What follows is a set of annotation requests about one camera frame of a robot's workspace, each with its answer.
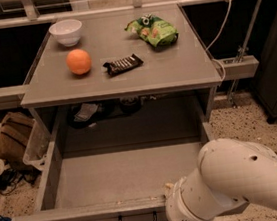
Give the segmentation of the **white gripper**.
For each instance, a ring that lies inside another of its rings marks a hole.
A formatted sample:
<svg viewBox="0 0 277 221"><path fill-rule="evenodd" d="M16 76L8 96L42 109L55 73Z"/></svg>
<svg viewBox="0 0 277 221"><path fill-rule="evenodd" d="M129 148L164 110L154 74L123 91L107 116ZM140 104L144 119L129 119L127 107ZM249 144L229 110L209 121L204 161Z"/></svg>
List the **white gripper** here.
<svg viewBox="0 0 277 221"><path fill-rule="evenodd" d="M243 199L210 189L197 169L179 179L165 199L168 221L213 221L215 217L242 213L248 206Z"/></svg>

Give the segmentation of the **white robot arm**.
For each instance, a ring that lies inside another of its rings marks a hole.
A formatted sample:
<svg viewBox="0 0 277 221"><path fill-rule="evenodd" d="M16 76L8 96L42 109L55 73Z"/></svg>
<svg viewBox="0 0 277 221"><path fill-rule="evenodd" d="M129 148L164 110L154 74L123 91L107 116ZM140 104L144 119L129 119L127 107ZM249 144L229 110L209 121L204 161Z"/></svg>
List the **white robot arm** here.
<svg viewBox="0 0 277 221"><path fill-rule="evenodd" d="M267 146L222 138L197 156L166 196L168 221L213 221L251 203L277 211L277 155Z"/></svg>

